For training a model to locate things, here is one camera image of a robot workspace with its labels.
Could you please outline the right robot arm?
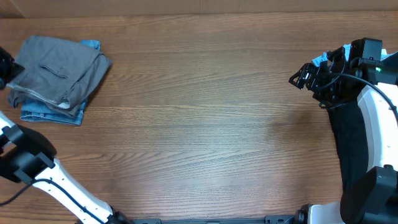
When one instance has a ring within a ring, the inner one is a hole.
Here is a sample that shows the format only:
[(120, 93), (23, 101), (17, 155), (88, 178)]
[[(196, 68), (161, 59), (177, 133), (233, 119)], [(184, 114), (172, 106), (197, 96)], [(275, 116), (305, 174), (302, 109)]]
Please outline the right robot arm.
[(358, 39), (304, 64), (290, 84), (327, 110), (343, 179), (337, 202), (304, 205), (291, 223), (397, 222), (397, 54)]

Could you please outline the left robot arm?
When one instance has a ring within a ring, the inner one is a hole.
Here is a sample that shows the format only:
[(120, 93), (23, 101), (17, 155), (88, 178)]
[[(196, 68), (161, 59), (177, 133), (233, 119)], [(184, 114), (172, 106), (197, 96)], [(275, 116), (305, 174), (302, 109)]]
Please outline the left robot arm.
[(45, 136), (13, 123), (1, 113), (1, 177), (25, 183), (1, 206), (14, 201), (29, 187), (36, 187), (71, 211), (79, 223), (132, 222), (78, 183), (55, 158), (56, 153)]

